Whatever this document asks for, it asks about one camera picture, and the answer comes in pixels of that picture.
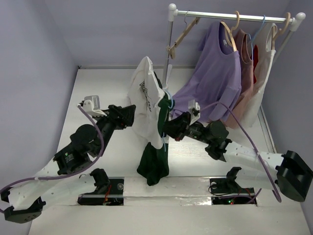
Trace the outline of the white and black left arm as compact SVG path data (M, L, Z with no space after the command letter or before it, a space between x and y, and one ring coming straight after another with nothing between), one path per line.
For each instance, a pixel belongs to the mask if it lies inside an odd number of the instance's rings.
M103 156L114 131L133 125L136 106L87 109L90 103L88 100L78 104L90 123L78 127L66 147L33 177L17 180L0 190L1 201L9 203L9 207L1 210L6 221L30 222L71 196L76 197L78 203L85 195L108 197L115 182L103 168L92 166Z

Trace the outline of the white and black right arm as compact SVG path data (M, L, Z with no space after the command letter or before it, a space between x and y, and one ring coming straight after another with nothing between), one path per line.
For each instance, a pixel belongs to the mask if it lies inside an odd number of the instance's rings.
M184 112L168 121L163 132L175 139L189 137L207 144L205 151L214 160L232 164L225 186L231 192L240 188L262 188L279 191L287 198L304 202L313 180L313 171L294 151L285 154L258 152L228 139L229 132L221 121L204 126L190 122L191 115Z

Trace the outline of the light blue wire hanger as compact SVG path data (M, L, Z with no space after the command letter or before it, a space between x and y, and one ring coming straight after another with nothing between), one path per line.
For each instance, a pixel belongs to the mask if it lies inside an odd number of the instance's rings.
M168 142L169 142L169 137L168 135L164 132L163 128L165 123L169 120L169 118L171 117L170 112L173 110L174 106L175 106L175 102L173 100L172 95L169 93L169 91L167 89L163 89L165 96L163 97L163 99L165 99L165 104L163 105L163 114L161 115L162 117L162 128L161 128L161 139L162 139L162 143L163 143L163 147L164 147L164 152L167 152L167 148L168 148Z

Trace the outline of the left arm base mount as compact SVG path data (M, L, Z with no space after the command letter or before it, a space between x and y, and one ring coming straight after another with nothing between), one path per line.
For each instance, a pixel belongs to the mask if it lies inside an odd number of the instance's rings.
M77 203L81 206L123 206L124 178L109 178L104 169L96 168L90 174L95 190L80 195Z

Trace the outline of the white and green t shirt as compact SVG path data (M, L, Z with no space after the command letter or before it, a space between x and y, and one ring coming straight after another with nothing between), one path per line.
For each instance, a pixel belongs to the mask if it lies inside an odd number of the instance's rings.
M147 142L137 172L146 179L149 186L158 184L169 175L169 145L165 153L161 139L164 96L153 62L145 56L132 75L128 98L136 106L133 130Z

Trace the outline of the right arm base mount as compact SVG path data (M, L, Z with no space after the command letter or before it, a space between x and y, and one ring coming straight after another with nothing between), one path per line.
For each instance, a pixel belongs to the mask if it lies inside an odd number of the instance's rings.
M208 192L212 205L257 205L254 188L242 188L235 181L241 169L233 167L225 177L210 178Z

